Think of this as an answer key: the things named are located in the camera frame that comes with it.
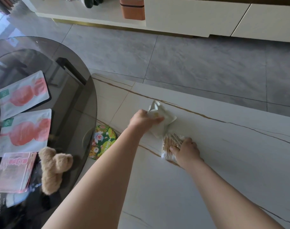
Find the green label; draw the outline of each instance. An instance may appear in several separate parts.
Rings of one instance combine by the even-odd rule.
[[[8,96],[8,95],[9,95],[9,90],[8,89],[6,89],[4,91],[1,91],[0,92],[0,99],[2,99],[5,96]]]
[[[3,121],[2,127],[10,127],[12,125],[12,122],[13,122],[13,117],[12,118],[8,118],[8,119]]]

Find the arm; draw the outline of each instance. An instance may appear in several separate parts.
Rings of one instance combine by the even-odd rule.
[[[139,141],[153,124],[139,110],[116,142],[92,165],[43,229],[117,228]]]
[[[181,150],[170,149],[178,164],[192,176],[218,229],[283,228],[205,164],[192,139],[185,139]]]

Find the cabinet drawer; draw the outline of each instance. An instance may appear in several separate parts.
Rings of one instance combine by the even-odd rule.
[[[290,6],[252,4],[232,36],[290,42]]]
[[[249,4],[203,0],[144,0],[146,27],[176,34],[230,36]]]

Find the brown plush toy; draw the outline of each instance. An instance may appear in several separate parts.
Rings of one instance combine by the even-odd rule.
[[[42,167],[42,191],[46,195],[56,192],[62,182],[62,173],[73,164],[71,154],[56,154],[56,150],[45,147],[39,151]]]

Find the gray tile floor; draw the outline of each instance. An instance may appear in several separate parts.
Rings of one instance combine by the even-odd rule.
[[[180,38],[55,23],[21,3],[0,15],[0,39],[40,36],[62,42],[91,72],[290,117],[290,43]]]

